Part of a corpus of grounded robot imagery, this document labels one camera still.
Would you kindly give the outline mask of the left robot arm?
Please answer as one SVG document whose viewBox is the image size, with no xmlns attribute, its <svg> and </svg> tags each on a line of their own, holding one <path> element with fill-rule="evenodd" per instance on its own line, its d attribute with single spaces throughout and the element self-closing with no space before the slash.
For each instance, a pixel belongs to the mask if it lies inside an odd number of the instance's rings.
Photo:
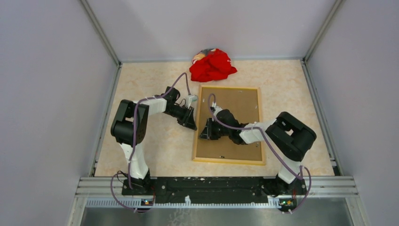
<svg viewBox="0 0 399 226">
<path fill-rule="evenodd" d="M 148 118 L 151 115 L 164 113 L 177 120 L 185 128 L 197 130 L 194 120 L 194 108 L 191 104 L 198 100 L 196 95 L 189 94 L 184 105 L 177 103 L 180 92 L 167 87 L 162 95 L 146 97 L 139 101 L 123 99 L 115 114 L 111 126 L 111 135 L 122 148 L 128 164 L 127 187 L 139 194 L 150 191 L 150 172 L 144 160 L 142 142 L 146 135 Z"/>
</svg>

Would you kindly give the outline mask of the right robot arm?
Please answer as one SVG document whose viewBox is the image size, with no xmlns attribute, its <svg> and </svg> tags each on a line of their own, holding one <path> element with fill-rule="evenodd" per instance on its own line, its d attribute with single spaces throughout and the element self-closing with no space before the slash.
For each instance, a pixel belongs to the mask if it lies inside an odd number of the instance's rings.
<svg viewBox="0 0 399 226">
<path fill-rule="evenodd" d="M 295 180 L 301 178 L 301 165 L 317 135 L 307 125 L 288 112 L 281 112 L 268 122 L 240 123 L 228 109 L 211 109 L 200 139 L 218 140 L 228 137 L 237 145 L 249 145 L 264 141 L 282 164 L 277 174 L 276 188 L 288 194 L 295 188 Z"/>
</svg>

